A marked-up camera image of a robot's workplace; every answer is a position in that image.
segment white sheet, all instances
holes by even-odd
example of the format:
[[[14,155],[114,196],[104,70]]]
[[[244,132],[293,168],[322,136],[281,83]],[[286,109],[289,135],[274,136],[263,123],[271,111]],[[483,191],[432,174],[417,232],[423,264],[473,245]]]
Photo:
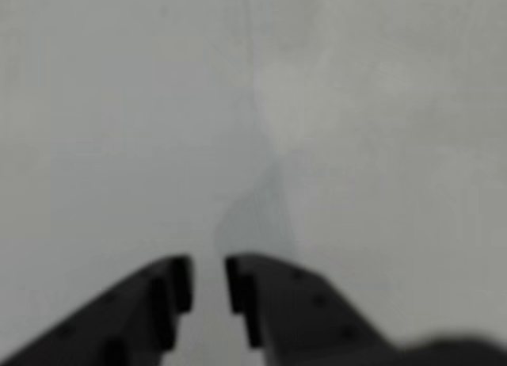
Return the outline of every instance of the white sheet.
[[[256,364],[220,258],[507,340],[507,0],[0,0],[0,354],[190,252],[171,364]]]

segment white fabric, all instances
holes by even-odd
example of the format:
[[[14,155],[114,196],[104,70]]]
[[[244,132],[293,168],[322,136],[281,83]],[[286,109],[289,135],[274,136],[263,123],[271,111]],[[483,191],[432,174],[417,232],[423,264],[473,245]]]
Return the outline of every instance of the white fabric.
[[[258,364],[220,258],[507,341],[507,0],[0,0],[0,355],[189,252],[171,364]]]

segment white wall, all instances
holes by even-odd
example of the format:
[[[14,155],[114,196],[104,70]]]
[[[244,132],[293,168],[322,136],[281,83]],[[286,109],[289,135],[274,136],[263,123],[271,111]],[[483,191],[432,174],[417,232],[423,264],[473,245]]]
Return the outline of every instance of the white wall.
[[[0,355],[190,252],[172,364],[258,364],[226,306],[239,250],[322,270],[396,341],[507,341],[506,11],[0,0]]]

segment screw hole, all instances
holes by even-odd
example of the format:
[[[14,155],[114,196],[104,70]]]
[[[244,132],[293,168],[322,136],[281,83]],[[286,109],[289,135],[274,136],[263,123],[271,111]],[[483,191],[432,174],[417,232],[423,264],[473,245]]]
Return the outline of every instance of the screw hole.
[[[102,303],[110,304],[118,300],[118,295],[115,292],[110,292],[102,298]]]
[[[345,325],[340,328],[340,338],[345,341],[354,341],[358,337],[356,328],[351,325]]]
[[[64,324],[56,330],[56,337],[58,337],[61,340],[64,340],[69,337],[72,337],[75,331],[76,331],[75,328],[71,324]]]
[[[324,295],[315,295],[311,302],[316,306],[316,307],[324,307],[327,305],[327,298],[324,296]]]
[[[299,269],[292,271],[292,279],[296,280],[296,281],[303,280],[304,279],[304,272]]]

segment black plastic part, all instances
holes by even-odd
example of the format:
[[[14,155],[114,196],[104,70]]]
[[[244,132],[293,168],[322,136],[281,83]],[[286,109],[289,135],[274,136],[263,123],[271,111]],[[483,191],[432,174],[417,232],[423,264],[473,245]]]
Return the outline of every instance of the black plastic part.
[[[156,261],[99,296],[5,366],[156,366],[191,309],[192,262]]]
[[[187,257],[176,257],[170,262],[169,277],[178,291],[175,296],[176,308],[180,313],[192,310],[192,262]]]
[[[397,350],[324,278],[277,259],[229,257],[226,273],[232,310],[267,366],[507,365],[503,351],[477,340]]]
[[[331,285],[315,273],[269,257],[226,260],[233,311],[240,311],[253,348],[271,364],[332,359],[352,353],[380,359],[395,349]]]

